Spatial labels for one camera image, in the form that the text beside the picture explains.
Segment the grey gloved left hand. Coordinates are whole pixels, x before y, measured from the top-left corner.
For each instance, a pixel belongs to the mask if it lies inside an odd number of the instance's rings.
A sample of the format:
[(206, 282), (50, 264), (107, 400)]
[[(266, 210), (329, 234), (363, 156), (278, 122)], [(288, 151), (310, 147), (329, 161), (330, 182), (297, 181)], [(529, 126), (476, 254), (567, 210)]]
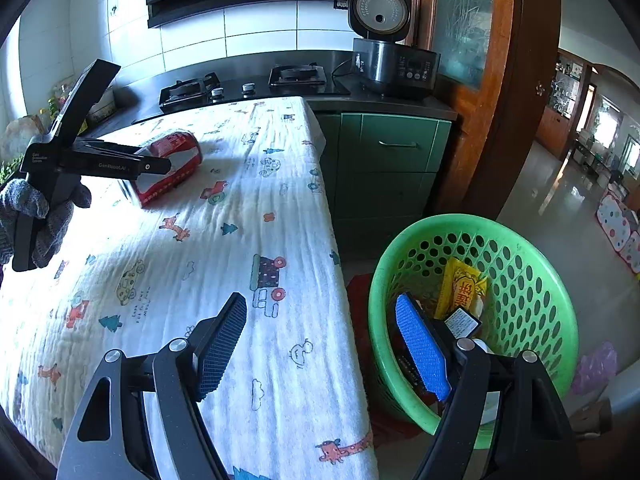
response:
[(32, 262), (44, 268), (60, 251), (63, 238), (72, 220), (74, 208), (89, 208), (91, 192), (79, 183), (69, 200), (50, 208), (44, 195), (25, 179), (11, 180), (1, 192), (1, 264), (5, 266), (14, 255), (14, 238), (19, 214), (43, 220), (44, 227), (37, 234)]

